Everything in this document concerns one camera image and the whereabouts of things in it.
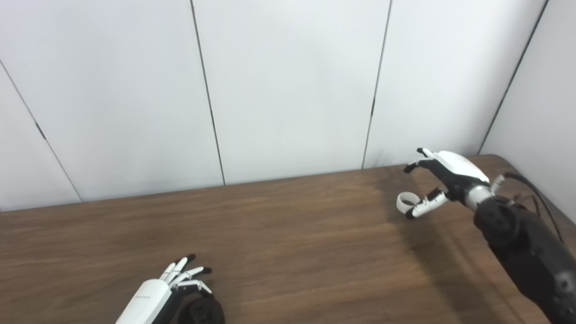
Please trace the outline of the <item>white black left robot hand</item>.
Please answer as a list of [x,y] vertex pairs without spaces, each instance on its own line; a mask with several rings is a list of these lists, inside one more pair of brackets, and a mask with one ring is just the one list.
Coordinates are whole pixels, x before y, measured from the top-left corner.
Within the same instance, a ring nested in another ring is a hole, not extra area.
[[195,254],[189,254],[175,260],[160,277],[144,281],[117,318],[117,324],[168,324],[188,295],[200,293],[212,297],[213,291],[198,279],[212,273],[212,268],[199,266],[186,270],[195,258]]

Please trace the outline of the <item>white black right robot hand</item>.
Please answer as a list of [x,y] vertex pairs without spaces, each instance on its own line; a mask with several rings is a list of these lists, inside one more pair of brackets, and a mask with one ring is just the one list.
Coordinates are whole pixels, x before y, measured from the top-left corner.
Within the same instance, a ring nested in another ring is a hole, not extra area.
[[417,152],[423,157],[407,164],[403,172],[409,174],[416,168],[424,168],[429,170],[442,186],[422,198],[415,193],[400,193],[396,199],[396,207],[407,219],[423,216],[448,201],[457,201],[471,211],[476,211],[483,201],[495,196],[490,179],[467,158],[446,150],[433,152],[419,148]]

